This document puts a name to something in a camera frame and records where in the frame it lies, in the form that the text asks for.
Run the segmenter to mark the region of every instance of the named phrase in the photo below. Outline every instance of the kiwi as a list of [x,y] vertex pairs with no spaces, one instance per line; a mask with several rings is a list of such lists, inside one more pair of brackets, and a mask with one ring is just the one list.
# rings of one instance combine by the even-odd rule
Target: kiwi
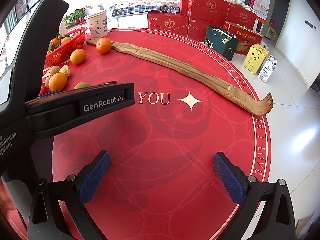
[[44,82],[44,85],[47,89],[49,89],[49,80],[52,76],[48,76],[46,79],[45,79],[45,82]]
[[50,69],[50,75],[54,75],[56,73],[58,73],[60,70],[60,67],[59,66],[53,66],[51,69]]
[[73,89],[86,88],[86,87],[91,87],[91,85],[88,82],[80,82],[76,84]]

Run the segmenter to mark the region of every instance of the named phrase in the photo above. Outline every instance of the white star symbol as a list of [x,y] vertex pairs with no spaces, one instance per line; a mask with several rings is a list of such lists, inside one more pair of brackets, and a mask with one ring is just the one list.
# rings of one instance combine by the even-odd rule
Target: white star symbol
[[196,103],[202,102],[202,101],[194,98],[194,97],[190,94],[190,92],[189,92],[189,94],[188,94],[185,98],[178,99],[178,100],[180,100],[180,101],[182,101],[182,102],[185,102],[185,103],[190,107],[191,111],[192,111],[193,106],[194,106]]

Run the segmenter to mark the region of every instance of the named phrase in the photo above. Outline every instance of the screw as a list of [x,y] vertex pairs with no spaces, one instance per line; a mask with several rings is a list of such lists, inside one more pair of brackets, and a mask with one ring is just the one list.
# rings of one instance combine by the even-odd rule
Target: screw
[[249,177],[248,177],[248,181],[250,181],[250,182],[256,182],[257,179],[256,179],[255,176],[249,176]]
[[76,176],[75,176],[75,175],[69,175],[69,176],[67,177],[67,181],[70,181],[70,182],[74,181],[75,179],[76,179]]
[[285,185],[284,179],[280,179],[280,180],[279,180],[279,184],[280,184],[281,186],[284,186],[284,185]]
[[42,185],[42,184],[44,184],[45,183],[45,179],[40,179],[39,180],[39,185]]

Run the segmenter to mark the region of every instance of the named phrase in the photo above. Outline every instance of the checkered cloth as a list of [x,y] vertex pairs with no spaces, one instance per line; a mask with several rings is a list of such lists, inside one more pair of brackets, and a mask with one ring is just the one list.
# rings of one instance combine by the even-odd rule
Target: checkered cloth
[[135,0],[118,3],[107,9],[108,22],[112,17],[132,13],[158,10],[159,12],[179,12],[179,1],[175,0]]

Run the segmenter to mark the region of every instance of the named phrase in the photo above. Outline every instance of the red plastic basket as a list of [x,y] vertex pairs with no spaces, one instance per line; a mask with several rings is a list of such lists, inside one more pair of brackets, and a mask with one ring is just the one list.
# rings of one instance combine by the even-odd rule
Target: red plastic basket
[[78,28],[68,32],[68,35],[73,33],[81,32],[79,36],[74,39],[71,39],[67,43],[63,44],[59,48],[55,49],[53,52],[47,54],[45,58],[45,64],[48,66],[55,66],[59,65],[62,62],[66,61],[70,58],[71,53],[76,50],[82,48],[85,40],[85,31],[87,30],[86,27]]

